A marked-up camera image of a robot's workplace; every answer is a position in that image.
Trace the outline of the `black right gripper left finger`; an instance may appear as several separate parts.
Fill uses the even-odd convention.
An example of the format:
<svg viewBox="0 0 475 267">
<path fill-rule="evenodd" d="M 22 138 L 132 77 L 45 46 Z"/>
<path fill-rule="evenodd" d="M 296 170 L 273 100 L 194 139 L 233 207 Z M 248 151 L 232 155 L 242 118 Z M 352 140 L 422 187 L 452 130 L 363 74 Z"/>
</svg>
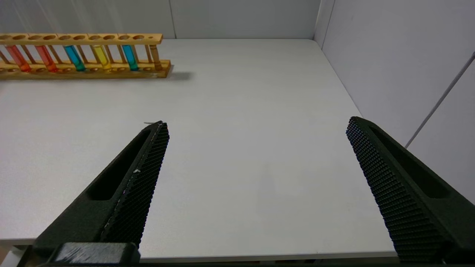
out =
<svg viewBox="0 0 475 267">
<path fill-rule="evenodd" d="M 34 241 L 50 256 L 67 242 L 139 246 L 170 135 L 167 124 L 148 125 Z"/>
</svg>

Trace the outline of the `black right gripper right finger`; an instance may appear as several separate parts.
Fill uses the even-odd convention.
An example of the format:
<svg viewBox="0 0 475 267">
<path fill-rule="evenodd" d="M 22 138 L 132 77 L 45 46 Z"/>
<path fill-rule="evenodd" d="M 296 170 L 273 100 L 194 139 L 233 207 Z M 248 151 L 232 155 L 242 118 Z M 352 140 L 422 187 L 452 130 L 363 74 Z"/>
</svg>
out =
<svg viewBox="0 0 475 267">
<path fill-rule="evenodd" d="M 473 265 L 474 204 L 373 122 L 351 117 L 346 136 L 399 262 Z"/>
</svg>

